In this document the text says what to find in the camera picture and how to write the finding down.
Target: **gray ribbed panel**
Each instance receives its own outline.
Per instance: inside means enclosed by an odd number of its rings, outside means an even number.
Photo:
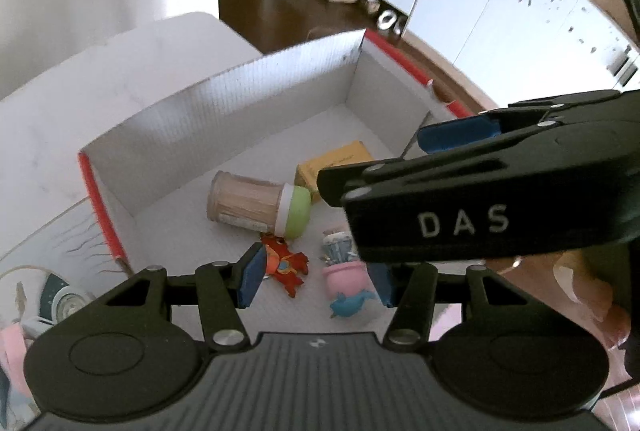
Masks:
[[[318,339],[326,342],[312,346]],[[591,413],[522,424],[482,414],[436,382],[413,354],[373,334],[265,334],[257,348],[211,363],[196,388],[153,416],[90,425],[45,415],[31,431],[604,431]]]

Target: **cardboard box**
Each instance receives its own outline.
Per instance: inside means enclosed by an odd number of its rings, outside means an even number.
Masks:
[[[402,154],[425,118],[455,118],[431,81],[378,35],[363,30],[264,56],[196,83],[97,138],[81,156],[94,208],[114,253],[134,271],[151,264],[190,274],[210,261],[235,262],[258,234],[206,217],[218,170],[292,182],[296,166],[360,140],[374,159]],[[308,255],[309,275],[295,299],[266,280],[240,312],[258,332],[375,331],[393,311],[367,302],[348,319],[330,318],[324,291],[322,231],[345,222],[341,208],[312,206],[293,252]],[[174,323],[202,338],[194,307],[175,307]]]
[[[370,162],[373,160],[371,153],[360,140],[356,140],[342,146],[338,149],[329,151],[322,156],[312,158],[296,167],[296,178],[293,183],[297,186],[304,187],[311,192],[311,202],[320,201],[320,193],[318,192],[318,172],[325,167],[344,166],[347,164],[360,164],[362,162]]]

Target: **red toy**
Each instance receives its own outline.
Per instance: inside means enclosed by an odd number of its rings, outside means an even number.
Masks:
[[[289,297],[295,297],[296,288],[304,283],[298,272],[309,273],[308,258],[302,252],[291,254],[287,242],[273,234],[261,234],[260,241],[267,250],[267,274],[284,285]]]

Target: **pink cup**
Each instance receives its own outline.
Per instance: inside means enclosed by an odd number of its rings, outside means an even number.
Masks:
[[[329,299],[335,299],[338,293],[351,297],[370,287],[367,265],[362,261],[350,261],[331,265],[322,270],[326,281]]]

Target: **pink fabric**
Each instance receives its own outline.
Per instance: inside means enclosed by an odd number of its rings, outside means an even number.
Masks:
[[[31,397],[31,390],[24,378],[24,356],[27,346],[20,324],[11,325],[0,331],[0,364],[9,377],[14,389],[26,397]]]

